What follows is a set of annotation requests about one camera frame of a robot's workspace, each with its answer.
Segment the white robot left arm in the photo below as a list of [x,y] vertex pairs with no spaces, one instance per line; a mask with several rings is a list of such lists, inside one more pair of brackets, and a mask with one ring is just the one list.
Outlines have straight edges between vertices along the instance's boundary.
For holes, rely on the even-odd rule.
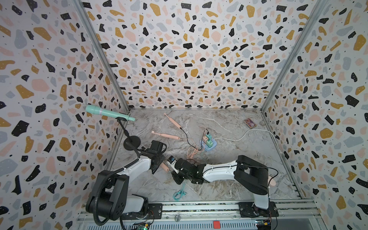
[[143,219],[149,214],[148,198],[141,195],[129,195],[129,182],[142,173],[155,173],[165,159],[167,145],[153,140],[150,148],[137,149],[132,143],[127,146],[137,158],[115,171],[103,170],[89,195],[86,211],[93,214],[95,224],[102,226],[109,220],[122,219],[131,215]]

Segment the pink toothbrush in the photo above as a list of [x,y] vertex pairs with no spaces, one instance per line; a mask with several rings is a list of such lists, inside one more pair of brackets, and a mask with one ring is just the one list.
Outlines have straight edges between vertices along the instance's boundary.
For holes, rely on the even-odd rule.
[[157,133],[155,131],[152,131],[151,133],[154,134],[154,135],[157,135],[157,136],[168,138],[168,139],[173,139],[173,140],[180,140],[181,139],[180,137],[175,136],[175,135],[164,134],[164,133]]
[[169,119],[169,121],[174,124],[178,129],[182,129],[181,125],[179,125],[174,119],[172,119],[171,117],[169,117],[166,113],[164,113],[164,115]]
[[164,163],[161,163],[161,164],[160,164],[160,167],[161,167],[161,168],[163,168],[163,170],[164,170],[165,172],[169,172],[169,171],[170,171],[170,168],[169,168],[166,164],[164,164]]

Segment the green plug adapter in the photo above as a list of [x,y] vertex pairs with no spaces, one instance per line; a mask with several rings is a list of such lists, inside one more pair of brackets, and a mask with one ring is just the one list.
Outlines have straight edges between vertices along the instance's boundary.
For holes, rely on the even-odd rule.
[[208,148],[212,148],[213,147],[213,141],[212,140],[207,140],[206,145]]

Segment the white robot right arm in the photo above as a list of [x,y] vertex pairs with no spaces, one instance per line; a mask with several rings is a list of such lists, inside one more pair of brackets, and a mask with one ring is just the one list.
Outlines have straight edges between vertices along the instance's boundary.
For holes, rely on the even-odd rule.
[[173,156],[167,160],[173,169],[174,181],[180,185],[189,180],[195,185],[211,183],[219,180],[234,180],[253,193],[255,206],[259,209],[269,208],[268,199],[268,167],[244,155],[237,160],[223,164],[196,165],[182,158]]

